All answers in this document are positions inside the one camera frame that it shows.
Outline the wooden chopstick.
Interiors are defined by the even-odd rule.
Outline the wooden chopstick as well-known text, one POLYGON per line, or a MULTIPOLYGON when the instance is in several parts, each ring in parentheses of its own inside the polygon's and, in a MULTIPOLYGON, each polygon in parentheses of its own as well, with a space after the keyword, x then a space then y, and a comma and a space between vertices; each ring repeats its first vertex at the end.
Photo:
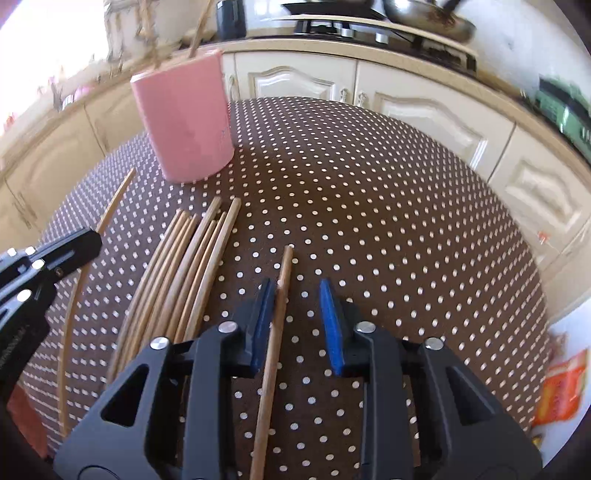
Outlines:
POLYGON ((202 318, 204 317, 204 311, 209 295, 211 295, 216 271, 219 262, 221 262, 225 247, 228 245, 228 239, 231 235, 235 220, 238 217, 240 206, 242 206, 242 199, 239 197, 233 198, 228 209, 228 214, 224 217, 224 221, 221 224, 221 231, 219 231, 215 238, 211 254, 209 254, 207 259, 204 276, 201 279, 197 296, 193 303, 190 318, 183 337, 184 341, 194 339, 200 331, 202 318))
POLYGON ((197 26, 195 27, 195 32, 190 43, 188 59, 192 59, 195 57, 195 55, 197 55, 197 49, 199 48, 202 37, 204 36, 204 28, 209 16, 211 15, 211 9, 213 8, 214 3, 214 0, 206 0, 204 3, 204 8, 202 8, 200 12, 200 16, 197 20, 197 26))
MULTIPOLYGON (((98 222, 95 231, 99 235, 103 235, 108 227, 109 223, 114 216, 119 203, 121 202, 123 195, 127 188, 129 187, 131 181, 134 179, 136 175, 136 170, 131 168, 125 178, 120 183, 118 189, 114 193, 111 201, 109 202, 107 208, 105 209, 100 221, 98 222)), ((66 370, 67 370, 67 363, 69 360, 69 354, 71 350, 72 344, 72 335, 73 335, 73 322, 74 317, 77 311, 77 303, 81 299, 83 285, 86 280, 86 277, 89 272, 89 264, 84 265, 80 269, 80 273, 78 275, 78 279, 72 289, 69 304, 67 307, 67 311, 64 317, 63 322, 63 336, 62 336, 62 348, 59 355, 58 361, 58 371, 57 371, 57 380, 58 380, 58 410, 59 410, 59 426, 60 432, 63 439, 65 439, 69 432, 69 415, 68 415, 68 405, 67 405, 67 379, 66 379, 66 370)))
POLYGON ((280 362, 280 346, 283 341, 283 326, 286 319, 288 290, 290 289, 291 266, 294 248, 287 245, 283 249, 280 276, 276 283, 276 299, 273 304, 273 320, 270 323, 269 344, 267 344, 266 364, 263 371, 262 395, 256 419, 256 436, 252 450, 252 464, 249 479, 262 480, 266 467, 266 448, 270 436, 270 420, 273 414, 273 397, 276 389, 276 375, 280 362))

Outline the orange snack bag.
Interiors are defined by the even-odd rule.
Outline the orange snack bag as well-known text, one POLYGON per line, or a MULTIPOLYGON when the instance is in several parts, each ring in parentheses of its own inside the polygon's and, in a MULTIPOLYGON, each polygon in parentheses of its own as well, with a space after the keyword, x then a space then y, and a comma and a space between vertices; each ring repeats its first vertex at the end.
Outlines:
POLYGON ((572 419, 578 412, 587 383, 589 350, 548 370, 533 426, 572 419))

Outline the brown polka dot tablecloth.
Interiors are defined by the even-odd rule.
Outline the brown polka dot tablecloth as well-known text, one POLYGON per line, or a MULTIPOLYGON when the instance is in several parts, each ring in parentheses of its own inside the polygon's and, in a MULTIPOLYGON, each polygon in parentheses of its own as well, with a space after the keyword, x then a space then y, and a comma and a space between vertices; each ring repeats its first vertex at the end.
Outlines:
POLYGON ((74 279, 58 287, 50 335, 22 380, 47 430, 76 425, 101 395, 119 328, 169 222, 211 200, 242 207, 204 315, 228 319, 294 249, 266 478, 355 479, 363 389, 335 376, 318 285, 394 336, 444 340, 529 430, 548 362, 541 280, 505 204, 461 159, 410 125, 310 98, 238 101, 229 108, 235 157, 197 184, 166 182, 145 135, 108 155, 69 189, 43 233, 93 227, 129 171, 127 189, 91 266, 74 319, 66 415, 57 362, 74 279))

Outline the pink cylindrical utensil holder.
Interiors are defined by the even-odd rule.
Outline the pink cylindrical utensil holder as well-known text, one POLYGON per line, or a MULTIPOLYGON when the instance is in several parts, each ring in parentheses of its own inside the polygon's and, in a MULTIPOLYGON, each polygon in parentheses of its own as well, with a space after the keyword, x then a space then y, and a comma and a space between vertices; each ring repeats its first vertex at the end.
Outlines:
POLYGON ((228 165, 235 147, 221 51, 136 74, 130 85, 164 179, 197 182, 228 165))

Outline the black electric kettle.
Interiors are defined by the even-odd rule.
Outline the black electric kettle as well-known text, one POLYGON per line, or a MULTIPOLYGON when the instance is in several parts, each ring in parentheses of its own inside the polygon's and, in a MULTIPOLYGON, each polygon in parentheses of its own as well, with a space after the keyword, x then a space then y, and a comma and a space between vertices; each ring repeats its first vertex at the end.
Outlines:
POLYGON ((222 41, 246 36, 245 6, 242 0, 221 0, 216 3, 217 36, 222 41))

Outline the green countertop appliance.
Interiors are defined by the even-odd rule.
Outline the green countertop appliance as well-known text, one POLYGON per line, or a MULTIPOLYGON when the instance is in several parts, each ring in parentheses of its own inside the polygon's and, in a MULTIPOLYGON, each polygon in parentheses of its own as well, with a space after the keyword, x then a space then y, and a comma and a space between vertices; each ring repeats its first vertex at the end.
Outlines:
POLYGON ((590 101, 581 89, 556 77, 541 76, 534 104, 590 163, 590 101))

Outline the black gas stove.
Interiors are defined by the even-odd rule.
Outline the black gas stove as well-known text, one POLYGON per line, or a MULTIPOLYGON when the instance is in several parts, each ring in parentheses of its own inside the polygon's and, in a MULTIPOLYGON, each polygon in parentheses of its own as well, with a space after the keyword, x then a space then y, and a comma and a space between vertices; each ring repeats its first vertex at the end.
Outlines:
POLYGON ((468 74, 478 71, 478 54, 447 37, 394 23, 372 1, 307 1, 283 4, 274 22, 294 24, 295 35, 329 37, 383 50, 407 53, 468 74))

